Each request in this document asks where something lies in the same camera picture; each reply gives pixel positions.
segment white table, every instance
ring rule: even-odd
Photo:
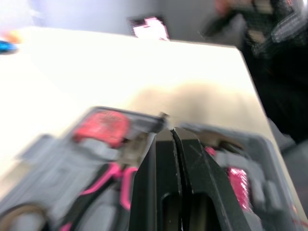
[[[14,156],[35,137],[59,136],[89,107],[102,105],[269,138],[307,222],[236,48],[37,27],[21,33],[20,51],[0,57],[0,196],[27,171]]]

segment person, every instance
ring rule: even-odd
[[[297,143],[308,138],[308,24],[290,0],[216,0],[219,18],[201,31],[221,32],[238,14],[246,21],[242,53],[267,116]]]

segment pliers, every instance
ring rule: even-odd
[[[119,212],[115,216],[110,231],[125,231],[129,221],[132,186],[135,173],[142,161],[144,146],[130,141],[124,147],[116,162],[103,164],[96,172],[91,183],[79,194],[64,216],[59,231],[74,231],[90,205],[113,183],[121,179]]]

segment red tape measure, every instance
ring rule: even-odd
[[[117,148],[129,130],[129,119],[120,112],[103,111],[89,116],[74,133],[74,140],[80,142],[90,138],[108,143]]]

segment screen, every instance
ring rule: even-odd
[[[140,39],[158,39],[169,41],[169,34],[161,16],[131,20],[133,33]]]

